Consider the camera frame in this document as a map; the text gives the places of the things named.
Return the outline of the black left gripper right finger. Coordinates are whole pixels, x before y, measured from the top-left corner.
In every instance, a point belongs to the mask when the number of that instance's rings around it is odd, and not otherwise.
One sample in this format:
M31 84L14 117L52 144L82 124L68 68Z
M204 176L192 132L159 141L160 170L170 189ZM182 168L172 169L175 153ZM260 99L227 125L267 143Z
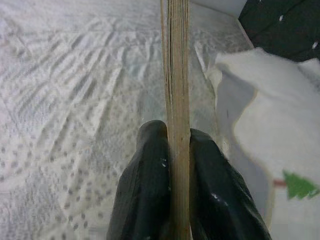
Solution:
M194 161L190 190L193 239L271 239L242 175L208 134L190 130L190 156Z

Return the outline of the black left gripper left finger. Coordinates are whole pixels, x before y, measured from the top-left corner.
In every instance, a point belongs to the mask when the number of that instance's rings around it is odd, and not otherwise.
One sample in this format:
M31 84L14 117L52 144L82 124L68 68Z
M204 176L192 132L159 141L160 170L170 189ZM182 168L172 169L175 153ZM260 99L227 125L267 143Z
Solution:
M160 240L170 218L170 154L166 124L144 123L116 190L106 239Z

